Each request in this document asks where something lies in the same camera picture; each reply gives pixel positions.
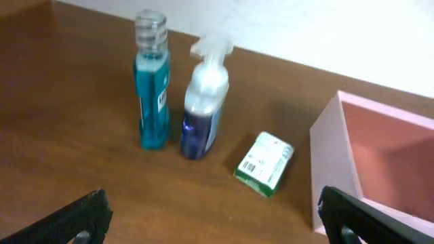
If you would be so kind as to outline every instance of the barcode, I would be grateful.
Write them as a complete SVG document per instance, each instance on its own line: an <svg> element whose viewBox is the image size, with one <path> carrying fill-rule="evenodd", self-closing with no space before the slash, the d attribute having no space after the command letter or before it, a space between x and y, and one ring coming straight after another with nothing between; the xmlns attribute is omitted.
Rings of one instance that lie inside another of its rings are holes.
<svg viewBox="0 0 434 244"><path fill-rule="evenodd" d="M256 165L254 165L253 163L249 163L249 161L246 161L246 162L243 164L243 167L244 167L245 169L247 169L248 171L253 172L253 171L255 170L255 168L256 168Z"/></svg>

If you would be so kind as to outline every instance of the green and white box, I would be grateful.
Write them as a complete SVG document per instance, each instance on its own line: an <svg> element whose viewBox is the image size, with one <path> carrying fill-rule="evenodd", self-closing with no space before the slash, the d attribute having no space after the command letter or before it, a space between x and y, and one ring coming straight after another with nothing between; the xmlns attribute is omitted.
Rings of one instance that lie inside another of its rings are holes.
<svg viewBox="0 0 434 244"><path fill-rule="evenodd" d="M263 131L233 175L262 196L270 197L293 154L290 144Z"/></svg>

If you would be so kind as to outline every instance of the plastic bottle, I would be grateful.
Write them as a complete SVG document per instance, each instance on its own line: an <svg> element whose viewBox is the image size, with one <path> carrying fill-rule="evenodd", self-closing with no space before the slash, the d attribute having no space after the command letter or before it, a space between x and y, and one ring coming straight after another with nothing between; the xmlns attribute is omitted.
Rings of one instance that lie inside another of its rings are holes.
<svg viewBox="0 0 434 244"><path fill-rule="evenodd" d="M169 136L169 108L166 104L170 79L166 17L152 10L136 15L134 80L140 99L140 141L145 149L160 149Z"/></svg>
<svg viewBox="0 0 434 244"><path fill-rule="evenodd" d="M195 67L185 94L181 153L188 159L204 157L214 142L229 88L223 60L232 50L232 43L217 35L208 35L191 47L191 53L204 61Z"/></svg>

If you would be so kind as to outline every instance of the spray bottle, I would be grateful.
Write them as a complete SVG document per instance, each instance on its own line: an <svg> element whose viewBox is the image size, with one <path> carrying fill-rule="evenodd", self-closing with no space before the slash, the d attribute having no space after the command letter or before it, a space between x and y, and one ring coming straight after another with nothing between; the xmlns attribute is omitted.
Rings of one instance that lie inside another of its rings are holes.
<svg viewBox="0 0 434 244"><path fill-rule="evenodd" d="M222 105L229 88L224 57L233 50L232 43L218 35L201 38L191 53L204 59L193 71L184 101L181 153L188 159L200 159L216 138Z"/></svg>

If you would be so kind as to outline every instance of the pink box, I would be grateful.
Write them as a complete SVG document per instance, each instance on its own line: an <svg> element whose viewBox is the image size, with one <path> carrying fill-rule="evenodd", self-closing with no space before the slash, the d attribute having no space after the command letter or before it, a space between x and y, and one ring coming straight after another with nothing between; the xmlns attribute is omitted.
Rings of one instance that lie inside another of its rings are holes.
<svg viewBox="0 0 434 244"><path fill-rule="evenodd" d="M313 227L335 186L434 237L434 120L338 91L311 128Z"/></svg>

